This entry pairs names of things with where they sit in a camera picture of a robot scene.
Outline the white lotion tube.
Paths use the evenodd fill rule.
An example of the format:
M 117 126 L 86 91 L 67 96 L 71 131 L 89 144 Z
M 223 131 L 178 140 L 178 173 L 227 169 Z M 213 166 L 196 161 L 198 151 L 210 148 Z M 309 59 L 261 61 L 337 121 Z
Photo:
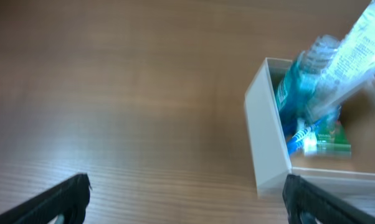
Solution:
M 375 1 L 367 6 L 338 51 L 308 102 L 308 115 L 318 120 L 375 76 Z

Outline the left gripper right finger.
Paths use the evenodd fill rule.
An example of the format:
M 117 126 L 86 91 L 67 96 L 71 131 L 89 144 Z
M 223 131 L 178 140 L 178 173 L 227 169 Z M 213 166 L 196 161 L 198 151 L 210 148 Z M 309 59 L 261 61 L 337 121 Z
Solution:
M 289 224 L 375 224 L 374 216 L 331 195 L 299 175 L 286 176 L 282 197 Z

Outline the blue mouthwash bottle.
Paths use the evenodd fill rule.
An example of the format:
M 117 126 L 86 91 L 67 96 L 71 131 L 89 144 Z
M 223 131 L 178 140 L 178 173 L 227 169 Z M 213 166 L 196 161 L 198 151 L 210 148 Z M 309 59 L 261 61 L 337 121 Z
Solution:
M 297 119 L 305 116 L 306 105 L 338 51 L 340 41 L 332 35 L 316 38 L 309 49 L 298 54 L 275 90 L 275 101 L 283 132 L 297 128 Z

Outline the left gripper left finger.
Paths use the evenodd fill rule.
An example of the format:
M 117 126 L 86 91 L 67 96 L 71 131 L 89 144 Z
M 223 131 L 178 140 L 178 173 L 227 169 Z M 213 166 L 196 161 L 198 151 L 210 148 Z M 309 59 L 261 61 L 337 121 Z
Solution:
M 83 223 L 90 202 L 88 174 L 78 173 L 39 195 L 0 214 L 0 224 L 49 223 L 62 216 L 64 223 Z

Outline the blue white toothbrush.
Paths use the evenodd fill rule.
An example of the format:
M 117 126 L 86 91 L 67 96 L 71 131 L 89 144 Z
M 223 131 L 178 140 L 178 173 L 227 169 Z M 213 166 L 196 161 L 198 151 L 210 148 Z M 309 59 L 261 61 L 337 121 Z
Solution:
M 304 139 L 313 131 L 316 131 L 321 124 L 330 123 L 332 121 L 336 121 L 341 113 L 341 106 L 338 105 L 335 108 L 332 108 L 327 114 L 325 114 L 322 118 L 316 120 L 309 126 L 305 126 L 303 129 L 297 131 L 293 137 L 287 142 L 287 151 L 288 155 L 292 155 L 296 153 L 299 149 L 301 149 L 304 145 Z

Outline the green Dettol soap box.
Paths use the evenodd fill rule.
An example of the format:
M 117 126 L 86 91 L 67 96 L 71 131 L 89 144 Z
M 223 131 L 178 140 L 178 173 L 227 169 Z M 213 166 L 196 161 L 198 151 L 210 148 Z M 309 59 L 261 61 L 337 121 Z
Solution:
M 350 157 L 351 144 L 340 121 L 321 123 L 303 141 L 303 155 Z

